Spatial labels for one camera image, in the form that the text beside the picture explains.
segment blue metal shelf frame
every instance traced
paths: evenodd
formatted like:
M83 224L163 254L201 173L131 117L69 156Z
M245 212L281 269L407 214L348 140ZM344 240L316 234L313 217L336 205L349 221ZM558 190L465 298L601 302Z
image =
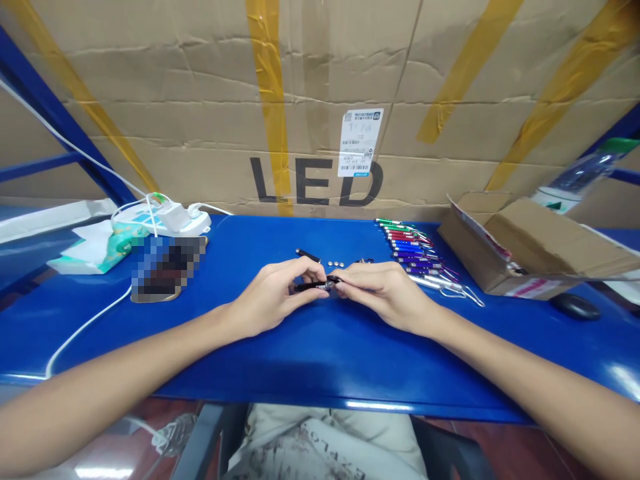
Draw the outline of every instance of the blue metal shelf frame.
M0 27L0 75L60 134L100 164L111 168L80 125L53 94L31 66L7 32ZM70 163L78 163L113 202L120 206L135 200L129 188L106 170L99 168L69 146L60 142L67 153L0 169L0 182L24 177Z
M614 137L640 139L640 103L637 103L624 117L618 120L614 126L612 126L608 132L602 137L598 138L596 142L590 146L586 152L580 155L580 158L595 152L600 145L606 140ZM628 169L616 169L611 174L610 178L620 180L634 185L640 185L640 172L636 172Z

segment white power strip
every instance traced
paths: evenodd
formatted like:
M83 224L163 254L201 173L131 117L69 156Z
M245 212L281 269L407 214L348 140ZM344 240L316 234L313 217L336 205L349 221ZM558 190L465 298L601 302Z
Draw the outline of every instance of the white power strip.
M146 203L140 203L118 212L112 222L142 225L149 233L154 234L151 220L151 215L153 215L158 235L165 237L198 237L211 229L211 217L206 212L198 211L195 218L191 218L184 227L175 231L162 222L162 219L157 215L158 210L160 207L151 205L151 213L149 213L149 206Z

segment floor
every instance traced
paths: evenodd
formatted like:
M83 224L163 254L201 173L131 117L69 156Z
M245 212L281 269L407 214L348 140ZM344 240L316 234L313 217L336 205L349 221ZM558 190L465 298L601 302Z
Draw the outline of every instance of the floor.
M569 452L537 427L426 419L476 440L498 480L597 480Z
M178 415L197 412L201 404L147 399L132 414L160 429ZM432 425L476 440L487 456L497 480L597 480L542 430L519 425L425 419ZM176 458L159 456L144 430L130 435L106 433L63 464L64 480L169 480ZM215 480L217 462L206 480Z

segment black computer mouse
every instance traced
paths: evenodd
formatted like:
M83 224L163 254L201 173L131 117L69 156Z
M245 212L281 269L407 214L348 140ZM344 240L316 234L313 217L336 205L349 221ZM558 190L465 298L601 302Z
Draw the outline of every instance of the black computer mouse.
M591 321L600 318L600 310L590 301L572 293L561 293L549 300L549 303L566 316L575 320Z

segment plastic bottle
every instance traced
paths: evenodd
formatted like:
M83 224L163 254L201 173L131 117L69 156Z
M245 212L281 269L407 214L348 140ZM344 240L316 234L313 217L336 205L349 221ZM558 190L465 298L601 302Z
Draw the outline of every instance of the plastic bottle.
M538 188L531 199L560 214L568 212L580 203L598 180L611 174L618 160L638 145L638 140L607 140L594 153L576 160L555 180Z

